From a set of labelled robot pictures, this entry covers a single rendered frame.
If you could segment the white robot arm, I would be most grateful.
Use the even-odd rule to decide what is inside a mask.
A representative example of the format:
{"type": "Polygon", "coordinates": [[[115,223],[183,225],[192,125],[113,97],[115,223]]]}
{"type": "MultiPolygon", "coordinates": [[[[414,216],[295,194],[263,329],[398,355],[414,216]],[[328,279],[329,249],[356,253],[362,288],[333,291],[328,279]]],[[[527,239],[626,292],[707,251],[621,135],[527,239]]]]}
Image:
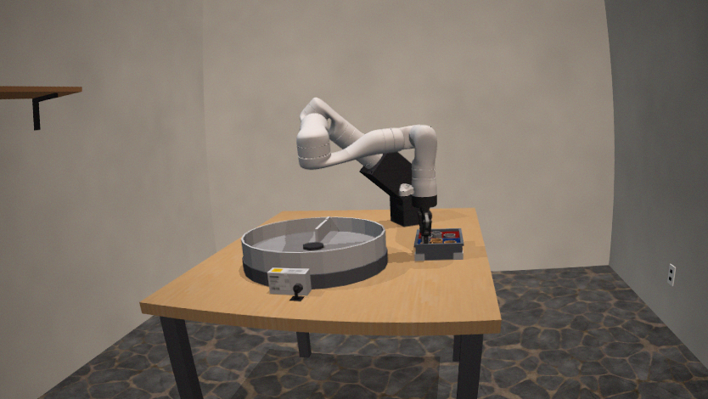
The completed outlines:
{"type": "Polygon", "coordinates": [[[435,179],[437,136],[432,127],[405,126],[363,134],[320,98],[313,98],[302,110],[300,121],[302,129],[297,135],[296,144],[301,168],[317,170],[357,160],[370,169],[379,162],[382,154],[414,149],[412,185],[403,183],[399,189],[399,196],[437,195],[435,179]],[[323,128],[328,126],[328,118],[333,122],[331,129],[325,131],[323,128]],[[331,154],[329,140],[343,150],[331,154]]]}

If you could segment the grey round turntable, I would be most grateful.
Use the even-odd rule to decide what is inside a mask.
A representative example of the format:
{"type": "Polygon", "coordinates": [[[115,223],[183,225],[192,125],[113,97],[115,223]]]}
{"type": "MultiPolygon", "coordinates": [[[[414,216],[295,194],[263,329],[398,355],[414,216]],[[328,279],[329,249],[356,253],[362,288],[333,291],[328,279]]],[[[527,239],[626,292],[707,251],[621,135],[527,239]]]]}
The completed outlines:
{"type": "Polygon", "coordinates": [[[294,295],[290,301],[302,301],[298,295],[312,289],[364,281],[388,263],[384,226],[360,218],[274,222],[251,229],[241,240],[245,276],[269,285],[270,294],[294,295]]]}

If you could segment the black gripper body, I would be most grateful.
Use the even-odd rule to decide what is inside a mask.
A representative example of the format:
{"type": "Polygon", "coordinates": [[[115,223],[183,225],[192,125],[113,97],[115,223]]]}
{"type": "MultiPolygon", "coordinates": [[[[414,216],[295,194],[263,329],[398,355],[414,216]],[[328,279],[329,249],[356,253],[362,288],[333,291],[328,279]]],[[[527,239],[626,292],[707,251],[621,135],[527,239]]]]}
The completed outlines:
{"type": "Polygon", "coordinates": [[[435,207],[437,205],[437,195],[431,197],[412,196],[412,205],[413,207],[420,208],[423,225],[423,220],[425,220],[425,213],[428,213],[428,217],[430,219],[430,207],[435,207]]]}

